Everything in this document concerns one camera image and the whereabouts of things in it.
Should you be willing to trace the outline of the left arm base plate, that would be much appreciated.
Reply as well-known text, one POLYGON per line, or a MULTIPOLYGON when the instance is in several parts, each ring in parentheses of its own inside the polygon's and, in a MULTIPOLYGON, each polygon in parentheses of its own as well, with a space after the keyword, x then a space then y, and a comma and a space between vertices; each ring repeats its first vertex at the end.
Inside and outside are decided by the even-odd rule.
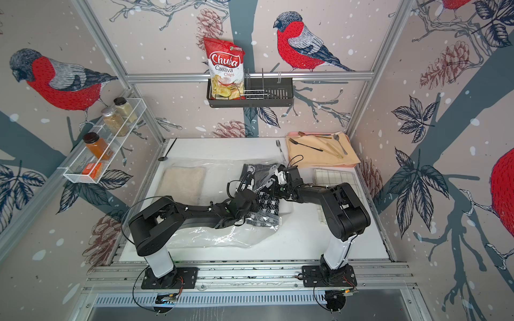
POLYGON ((174 269, 158 278, 151 268, 147 268, 142 281, 143 290, 194 289, 199 269, 197 267, 174 267, 174 269))

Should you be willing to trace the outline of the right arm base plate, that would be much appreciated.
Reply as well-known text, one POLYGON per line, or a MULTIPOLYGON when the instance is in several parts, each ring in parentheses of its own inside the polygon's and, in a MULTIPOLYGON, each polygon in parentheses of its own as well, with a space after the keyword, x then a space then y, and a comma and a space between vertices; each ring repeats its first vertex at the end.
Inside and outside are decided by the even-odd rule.
POLYGON ((306 288, 355 288, 357 286, 356 274, 349 264, 337 270, 330 270, 325 266, 303 266, 297 278, 306 288))

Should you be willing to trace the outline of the cream checked cloth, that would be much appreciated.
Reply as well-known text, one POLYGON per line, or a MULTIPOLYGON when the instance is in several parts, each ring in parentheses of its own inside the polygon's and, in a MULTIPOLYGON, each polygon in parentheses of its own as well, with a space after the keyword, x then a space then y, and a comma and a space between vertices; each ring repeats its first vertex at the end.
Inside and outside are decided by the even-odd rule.
POLYGON ((354 173, 348 171, 334 171, 329 169, 315 169, 314 183, 318 186, 336 186, 341 183, 349 183, 360 201, 364 200, 364 196, 360 191, 357 177, 354 173))

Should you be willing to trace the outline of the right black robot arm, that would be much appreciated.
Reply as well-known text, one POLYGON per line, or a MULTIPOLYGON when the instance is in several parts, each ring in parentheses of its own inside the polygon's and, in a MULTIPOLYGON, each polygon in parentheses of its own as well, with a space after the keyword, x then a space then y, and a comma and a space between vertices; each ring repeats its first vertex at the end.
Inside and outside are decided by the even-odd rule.
POLYGON ((328 248, 320 259, 325 275, 334 274, 348 265, 348 255, 356 237, 371 225, 371 217, 349 183, 335 186, 306 184, 298 167, 280 165, 274 172, 277 179, 269 188, 271 195, 295 203, 321 206, 332 233, 328 248))

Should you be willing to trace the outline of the black white patterned scarf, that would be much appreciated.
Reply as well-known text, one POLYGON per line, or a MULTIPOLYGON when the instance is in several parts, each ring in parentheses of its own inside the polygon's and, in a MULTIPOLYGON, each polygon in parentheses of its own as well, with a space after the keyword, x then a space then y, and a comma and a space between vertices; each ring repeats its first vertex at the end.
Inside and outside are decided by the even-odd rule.
POLYGON ((277 230, 280 225, 279 199, 273 193, 278 163, 244 164, 240 175, 243 189, 256 194, 256 205, 246 220, 250 225, 277 230))

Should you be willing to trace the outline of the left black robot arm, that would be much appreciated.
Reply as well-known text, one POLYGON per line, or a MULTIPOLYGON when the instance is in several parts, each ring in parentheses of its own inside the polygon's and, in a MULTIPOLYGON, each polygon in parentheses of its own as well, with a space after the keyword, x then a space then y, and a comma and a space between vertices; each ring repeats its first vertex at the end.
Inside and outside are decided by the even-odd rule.
POLYGON ((222 203, 196 206, 178 203, 162 196, 128 221, 138 256, 148 263, 158 278, 176 279, 176 268, 166 249, 167 242, 182 228, 207 227, 215 230, 235 226, 257 208, 257 195, 249 190, 237 192, 222 203))

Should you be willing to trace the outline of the clear plastic vacuum bag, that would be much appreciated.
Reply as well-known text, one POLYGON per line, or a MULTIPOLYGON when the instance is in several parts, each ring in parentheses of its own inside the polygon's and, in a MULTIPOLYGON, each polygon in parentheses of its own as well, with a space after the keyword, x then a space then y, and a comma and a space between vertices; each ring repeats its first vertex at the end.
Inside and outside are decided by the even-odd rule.
MULTIPOLYGON (((244 164, 282 165, 282 159, 277 156, 264 159, 247 160, 213 160, 213 159, 169 159, 163 163, 163 168, 155 175, 155 193, 164 170, 169 167, 203 167, 206 176, 199 199, 199 205, 220 203, 234 195, 238 187, 242 187, 240 175, 244 164)), ((293 210, 292 205, 280 201, 280 225, 277 230, 250 225, 247 220, 240 221, 236 226, 215 230, 207 227, 182 228, 175 232, 167 242, 167 248, 201 248, 201 247, 240 247, 249 248, 274 235, 285 222, 286 215, 293 210)))

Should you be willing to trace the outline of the beige cloth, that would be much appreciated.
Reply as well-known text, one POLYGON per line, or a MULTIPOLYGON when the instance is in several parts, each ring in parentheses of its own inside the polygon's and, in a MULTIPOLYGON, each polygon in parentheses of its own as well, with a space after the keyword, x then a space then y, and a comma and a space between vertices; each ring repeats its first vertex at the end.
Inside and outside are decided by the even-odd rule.
POLYGON ((164 170, 156 196, 170 196, 175 202, 199 205, 206 169, 203 167, 169 167, 164 170))

